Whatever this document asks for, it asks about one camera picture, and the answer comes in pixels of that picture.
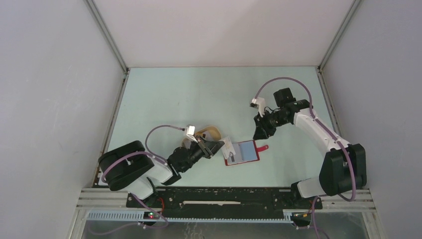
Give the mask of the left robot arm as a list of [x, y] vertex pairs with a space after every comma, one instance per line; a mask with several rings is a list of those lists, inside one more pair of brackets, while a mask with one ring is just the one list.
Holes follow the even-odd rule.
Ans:
[[163, 162], [145, 150], [139, 141], [133, 141], [115, 150], [105, 153], [98, 159], [102, 171], [101, 181], [111, 191], [127, 191], [134, 194], [145, 207], [152, 207], [157, 202], [154, 191], [156, 182], [172, 185], [181, 179], [181, 174], [193, 167], [200, 159], [212, 158], [224, 142], [209, 141], [198, 137], [188, 148], [177, 147]]

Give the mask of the red leather card holder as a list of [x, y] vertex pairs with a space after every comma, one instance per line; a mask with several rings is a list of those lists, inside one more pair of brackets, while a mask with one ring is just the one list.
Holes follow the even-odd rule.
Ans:
[[238, 165], [238, 164], [259, 161], [260, 160], [259, 153], [269, 149], [269, 145], [265, 144], [262, 146], [258, 146], [256, 141], [254, 140], [236, 142], [232, 144], [236, 152], [236, 155], [234, 156], [236, 158], [236, 163], [232, 165], [228, 165], [227, 159], [224, 159], [226, 166], [233, 166], [233, 165]]

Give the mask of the silver VIP card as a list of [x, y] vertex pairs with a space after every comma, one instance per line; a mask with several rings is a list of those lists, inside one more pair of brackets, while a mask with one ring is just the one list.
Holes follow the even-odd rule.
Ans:
[[223, 153], [224, 158], [229, 159], [231, 157], [234, 157], [236, 155], [236, 152], [231, 142], [231, 139], [229, 137], [224, 137], [221, 139], [221, 141], [224, 143], [224, 145], [220, 149]]

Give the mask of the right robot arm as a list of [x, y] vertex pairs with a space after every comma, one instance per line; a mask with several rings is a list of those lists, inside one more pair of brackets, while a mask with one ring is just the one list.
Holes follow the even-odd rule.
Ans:
[[308, 100], [296, 100], [289, 88], [273, 94], [277, 109], [266, 109], [264, 98], [255, 97], [250, 106], [258, 110], [254, 117], [254, 140], [268, 139], [278, 127], [292, 124], [301, 129], [323, 156], [319, 175], [291, 185], [289, 200], [295, 208], [304, 207], [314, 196], [335, 196], [367, 184], [366, 152], [362, 145], [351, 144], [328, 128], [313, 112]]

